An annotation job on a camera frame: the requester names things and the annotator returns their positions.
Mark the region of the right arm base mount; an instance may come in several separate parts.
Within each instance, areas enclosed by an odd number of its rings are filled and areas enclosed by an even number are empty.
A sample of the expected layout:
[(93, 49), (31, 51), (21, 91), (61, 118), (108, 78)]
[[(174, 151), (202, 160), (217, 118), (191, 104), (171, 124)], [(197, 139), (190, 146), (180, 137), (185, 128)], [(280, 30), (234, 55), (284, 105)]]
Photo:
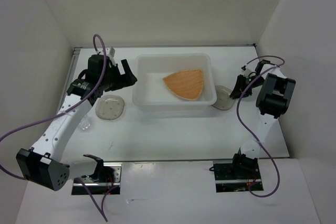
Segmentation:
[(213, 162), (208, 170), (214, 174), (217, 193), (248, 191), (249, 186), (252, 191), (263, 191), (264, 189), (258, 165), (252, 172), (249, 172), (234, 170), (229, 161), (218, 161)]

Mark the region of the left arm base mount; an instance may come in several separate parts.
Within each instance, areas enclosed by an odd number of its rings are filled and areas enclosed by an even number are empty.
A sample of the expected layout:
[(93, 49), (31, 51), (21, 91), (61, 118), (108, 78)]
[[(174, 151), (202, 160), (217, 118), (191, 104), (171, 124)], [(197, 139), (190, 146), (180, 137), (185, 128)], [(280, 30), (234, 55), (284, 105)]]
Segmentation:
[(92, 195), (119, 195), (122, 163), (105, 162), (104, 166), (112, 170), (111, 174), (102, 175), (97, 181), (92, 180), (89, 176), (81, 176), (80, 180)]

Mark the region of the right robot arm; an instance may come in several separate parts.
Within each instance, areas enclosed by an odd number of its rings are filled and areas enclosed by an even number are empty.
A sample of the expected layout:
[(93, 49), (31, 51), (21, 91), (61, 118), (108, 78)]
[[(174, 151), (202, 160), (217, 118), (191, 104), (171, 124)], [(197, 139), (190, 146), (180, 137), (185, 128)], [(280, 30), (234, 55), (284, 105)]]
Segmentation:
[[(250, 73), (247, 72), (247, 66), (243, 66), (244, 73), (237, 77), (234, 90), (230, 94), (231, 99), (238, 100), (236, 113), (239, 122), (251, 134), (251, 139), (233, 156), (230, 174), (235, 178), (253, 178), (261, 153), (272, 158), (266, 149), (267, 135), (273, 124), (287, 112), (296, 86), (296, 81), (286, 77), (280, 66), (269, 60), (262, 60)], [(257, 87), (261, 87), (256, 99), (257, 126), (252, 130), (242, 121), (239, 106), (242, 99), (252, 95), (252, 89)]]

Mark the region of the triangular woven bamboo tray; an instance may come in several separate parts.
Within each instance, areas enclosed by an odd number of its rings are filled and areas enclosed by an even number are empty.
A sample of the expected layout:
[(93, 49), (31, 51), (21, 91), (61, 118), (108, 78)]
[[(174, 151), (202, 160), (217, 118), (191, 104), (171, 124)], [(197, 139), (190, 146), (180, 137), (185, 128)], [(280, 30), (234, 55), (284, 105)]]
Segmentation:
[(202, 69), (188, 69), (172, 73), (163, 78), (166, 87), (177, 97), (185, 100), (197, 100), (204, 87)]

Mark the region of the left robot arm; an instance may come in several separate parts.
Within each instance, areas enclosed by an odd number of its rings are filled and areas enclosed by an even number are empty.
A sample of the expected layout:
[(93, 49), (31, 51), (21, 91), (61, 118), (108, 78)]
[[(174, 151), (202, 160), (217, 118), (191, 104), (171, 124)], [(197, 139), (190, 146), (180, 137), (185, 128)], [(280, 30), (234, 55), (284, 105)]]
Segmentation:
[(137, 78), (127, 60), (121, 61), (124, 74), (109, 57), (92, 55), (88, 68), (69, 86), (64, 102), (44, 134), (30, 149), (20, 149), (16, 155), (23, 177), (51, 190), (60, 190), (66, 181), (87, 176), (98, 182), (112, 176), (113, 169), (105, 167), (103, 159), (85, 154), (80, 161), (62, 163), (64, 150), (75, 129), (104, 92), (134, 85)]

